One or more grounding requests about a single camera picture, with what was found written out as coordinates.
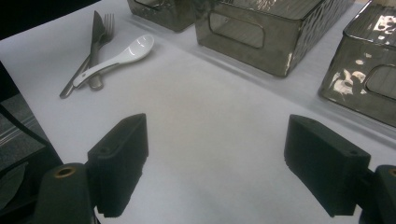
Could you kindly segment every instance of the white table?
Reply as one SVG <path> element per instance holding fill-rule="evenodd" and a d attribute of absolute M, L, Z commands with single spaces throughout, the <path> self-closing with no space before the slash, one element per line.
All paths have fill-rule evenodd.
<path fill-rule="evenodd" d="M 121 119 L 146 113 L 149 157 L 132 200 L 102 223 L 358 223 L 331 218 L 288 168 L 290 114 L 316 119 L 372 155 L 396 163 L 396 132 L 317 95 L 355 5 L 287 78 L 272 77 L 197 45 L 194 27 L 175 34 L 134 17 L 124 0 L 102 0 L 0 42 L 0 60 L 65 163 L 87 152 Z M 92 14 L 115 13 L 101 61 L 132 40 L 156 44 L 139 63 L 104 76 L 105 87 L 59 93 L 90 50 Z"/>

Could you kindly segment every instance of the spoon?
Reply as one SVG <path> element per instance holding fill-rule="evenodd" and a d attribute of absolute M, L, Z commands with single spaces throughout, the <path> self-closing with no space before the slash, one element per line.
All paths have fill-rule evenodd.
<path fill-rule="evenodd" d="M 132 42 L 128 48 L 123 50 L 119 55 L 111 58 L 103 63 L 88 69 L 84 73 L 79 74 L 73 81 L 75 87 L 80 87 L 95 73 L 100 72 L 108 67 L 120 65 L 124 63 L 133 63 L 146 57 L 154 46 L 154 38 L 152 35 L 142 35 Z"/>

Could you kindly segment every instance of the knife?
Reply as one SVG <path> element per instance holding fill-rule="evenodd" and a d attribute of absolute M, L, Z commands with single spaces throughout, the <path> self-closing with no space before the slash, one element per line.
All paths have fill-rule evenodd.
<path fill-rule="evenodd" d="M 93 30 L 92 30 L 92 42 L 91 42 L 91 55 L 89 66 L 94 67 L 99 64 L 99 48 L 100 40 L 106 32 L 106 27 L 103 25 L 102 18 L 97 11 L 94 12 L 93 17 Z M 91 77 L 89 84 L 92 90 L 99 91 L 103 88 L 101 76 L 98 73 L 96 76 Z"/>
<path fill-rule="evenodd" d="M 73 89 L 75 88 L 73 86 L 73 81 L 76 77 L 78 77 L 79 74 L 84 72 L 89 68 L 90 65 L 90 60 L 92 57 L 92 45 L 95 45 L 94 49 L 96 49 L 96 54 L 97 51 L 99 50 L 99 41 L 101 37 L 105 34 L 105 26 L 103 25 L 102 18 L 100 17 L 99 13 L 97 11 L 94 11 L 93 13 L 93 25 L 92 25 L 92 42 L 91 42 L 91 54 L 85 59 L 85 61 L 82 63 L 82 65 L 79 67 L 77 72 L 73 75 L 73 77 L 70 79 L 70 81 L 66 84 L 64 87 L 64 90 L 61 92 L 59 95 L 62 99 L 67 98 L 72 92 Z"/>

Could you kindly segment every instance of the gray carpet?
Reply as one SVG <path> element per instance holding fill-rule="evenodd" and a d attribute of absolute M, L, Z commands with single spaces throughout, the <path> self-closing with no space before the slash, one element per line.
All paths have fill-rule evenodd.
<path fill-rule="evenodd" d="M 5 100 L 1 104 L 27 128 L 47 140 L 47 136 L 20 94 Z M 0 170 L 42 147 L 43 145 L 29 135 L 21 132 L 0 115 Z"/>

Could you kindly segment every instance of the clear plastic tray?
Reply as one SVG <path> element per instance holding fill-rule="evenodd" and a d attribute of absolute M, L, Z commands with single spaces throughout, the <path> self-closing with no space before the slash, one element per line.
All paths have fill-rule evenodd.
<path fill-rule="evenodd" d="M 353 0 L 192 0 L 198 43 L 286 77 Z"/>
<path fill-rule="evenodd" d="M 128 5 L 134 15 L 175 32 L 194 23 L 190 0 L 128 0 Z"/>
<path fill-rule="evenodd" d="M 374 0 L 344 30 L 319 94 L 396 127 L 396 2 Z"/>

